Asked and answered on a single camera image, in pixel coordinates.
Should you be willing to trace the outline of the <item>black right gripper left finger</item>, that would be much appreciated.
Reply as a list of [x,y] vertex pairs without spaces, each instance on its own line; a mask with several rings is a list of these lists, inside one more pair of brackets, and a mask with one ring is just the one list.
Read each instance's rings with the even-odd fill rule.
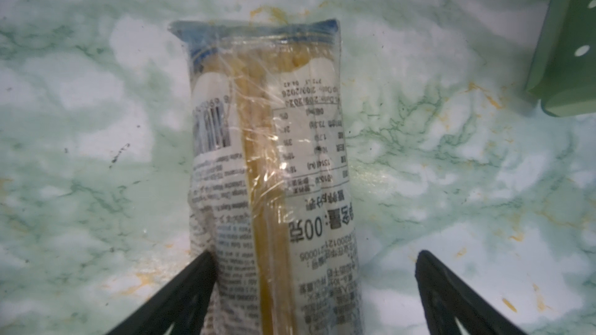
[[108,335],[200,334],[216,278],[214,257],[206,251]]

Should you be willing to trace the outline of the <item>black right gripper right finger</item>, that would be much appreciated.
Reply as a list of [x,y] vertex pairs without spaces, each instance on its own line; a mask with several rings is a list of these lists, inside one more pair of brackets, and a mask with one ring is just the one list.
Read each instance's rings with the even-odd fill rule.
[[430,251],[418,254],[415,277],[431,334],[460,334],[460,327],[469,334],[526,334]]

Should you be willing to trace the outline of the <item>clear blue spaghetti package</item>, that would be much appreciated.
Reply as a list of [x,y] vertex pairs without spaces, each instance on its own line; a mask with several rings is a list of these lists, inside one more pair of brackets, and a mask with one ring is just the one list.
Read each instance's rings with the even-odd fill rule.
[[192,104],[191,246],[204,334],[361,334],[337,20],[176,21]]

